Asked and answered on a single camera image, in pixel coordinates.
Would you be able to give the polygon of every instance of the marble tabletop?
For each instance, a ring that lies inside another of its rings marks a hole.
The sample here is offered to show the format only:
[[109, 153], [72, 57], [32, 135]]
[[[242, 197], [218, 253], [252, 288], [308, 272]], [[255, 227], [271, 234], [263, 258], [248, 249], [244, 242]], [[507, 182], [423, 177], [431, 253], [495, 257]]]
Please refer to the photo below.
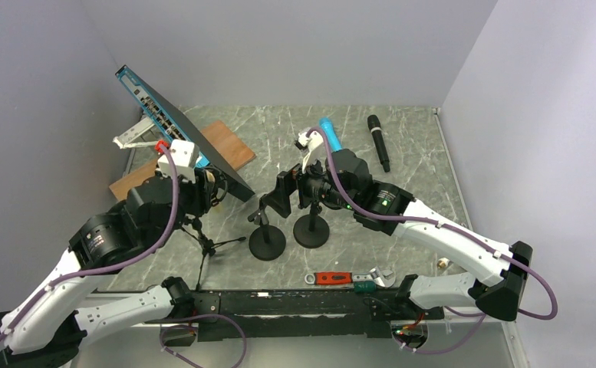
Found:
[[[454, 222], [465, 225], [466, 213], [448, 159], [440, 128], [430, 107], [397, 106], [225, 106], [181, 108], [198, 127], [222, 120], [256, 154], [239, 170], [255, 190], [256, 197], [243, 203], [232, 196], [202, 217], [203, 231], [215, 242], [249, 236], [256, 226], [247, 221], [258, 205], [258, 197], [275, 187], [280, 171], [301, 160], [293, 142], [298, 132], [330, 117], [344, 148], [368, 162], [375, 179], [392, 182], [412, 192], [429, 207]], [[381, 169], [374, 142], [367, 129], [367, 117], [381, 121], [390, 157], [390, 172]], [[149, 149], [138, 149], [131, 169], [154, 157]], [[374, 266], [397, 273], [398, 286], [407, 274], [438, 276], [456, 274], [454, 264], [445, 270], [436, 267], [436, 254], [414, 241], [391, 238], [363, 228], [349, 211], [324, 209], [331, 234], [320, 248], [306, 249], [294, 239], [292, 227], [308, 209], [298, 210], [297, 193], [291, 197], [292, 214], [282, 218], [268, 209], [272, 225], [286, 235], [285, 252], [274, 261], [252, 257], [248, 242], [235, 242], [219, 248], [206, 260], [204, 289], [308, 288], [304, 276], [316, 271], [368, 271]], [[159, 284], [169, 276], [180, 276], [193, 287], [201, 259], [198, 244], [187, 234], [175, 231], [155, 255], [125, 268], [103, 287], [108, 291], [139, 291]]]

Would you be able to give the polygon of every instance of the black microphone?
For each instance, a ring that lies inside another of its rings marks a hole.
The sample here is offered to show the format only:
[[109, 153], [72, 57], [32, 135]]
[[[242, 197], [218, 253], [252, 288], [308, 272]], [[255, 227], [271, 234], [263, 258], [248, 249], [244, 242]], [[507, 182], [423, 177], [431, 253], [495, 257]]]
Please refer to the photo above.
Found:
[[386, 151], [386, 144], [384, 143], [384, 135], [381, 133], [381, 123], [377, 115], [370, 115], [367, 117], [367, 128], [372, 134], [374, 146], [377, 148], [377, 155], [379, 155], [379, 162], [384, 167], [384, 172], [390, 171], [390, 160], [388, 159], [388, 151]]

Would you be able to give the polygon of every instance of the wooden board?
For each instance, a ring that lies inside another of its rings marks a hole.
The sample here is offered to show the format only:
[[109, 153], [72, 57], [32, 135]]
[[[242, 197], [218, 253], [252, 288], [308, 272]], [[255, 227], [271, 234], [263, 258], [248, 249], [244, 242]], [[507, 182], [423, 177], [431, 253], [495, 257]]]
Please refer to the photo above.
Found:
[[[200, 132], [221, 153], [221, 156], [226, 159], [234, 170], [241, 169], [246, 163], [255, 158], [255, 153], [221, 120], [211, 123]], [[141, 185], [144, 180], [154, 175], [156, 164], [157, 159], [152, 159], [142, 167], [110, 184], [110, 190], [115, 198], [118, 201], [126, 199], [126, 195], [131, 188]]]

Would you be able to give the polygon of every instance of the white wall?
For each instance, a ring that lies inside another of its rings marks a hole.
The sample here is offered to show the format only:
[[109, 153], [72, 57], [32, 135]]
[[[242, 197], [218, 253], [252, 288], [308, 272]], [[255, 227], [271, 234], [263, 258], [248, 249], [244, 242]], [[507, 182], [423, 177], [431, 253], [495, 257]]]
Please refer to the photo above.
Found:
[[177, 104], [440, 106], [496, 0], [83, 0]]
[[[596, 1], [499, 1], [442, 124], [475, 228], [557, 292], [556, 319], [519, 318], [532, 366], [596, 367]], [[522, 305], [549, 309], [534, 281]]]
[[0, 311], [114, 203], [126, 157], [111, 139], [137, 121], [115, 71], [79, 1], [0, 0]]

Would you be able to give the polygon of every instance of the microphone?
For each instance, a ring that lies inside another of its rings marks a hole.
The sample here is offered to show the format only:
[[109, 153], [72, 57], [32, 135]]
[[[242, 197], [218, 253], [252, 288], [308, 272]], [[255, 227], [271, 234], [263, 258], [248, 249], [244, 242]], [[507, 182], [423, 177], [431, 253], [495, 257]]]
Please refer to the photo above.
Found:
[[324, 135], [327, 136], [329, 146], [331, 146], [331, 152], [341, 150], [343, 147], [341, 146], [341, 142], [338, 141], [338, 137], [334, 132], [334, 125], [331, 123], [331, 119], [328, 117], [323, 117], [320, 119], [319, 124], [322, 130], [324, 130]]
[[377, 115], [370, 115], [367, 117], [367, 128], [372, 134], [374, 146], [377, 148], [377, 155], [379, 155], [379, 162], [384, 167], [384, 172], [390, 171], [390, 160], [388, 159], [388, 151], [386, 151], [386, 144], [384, 143], [384, 136], [381, 133], [381, 123]]

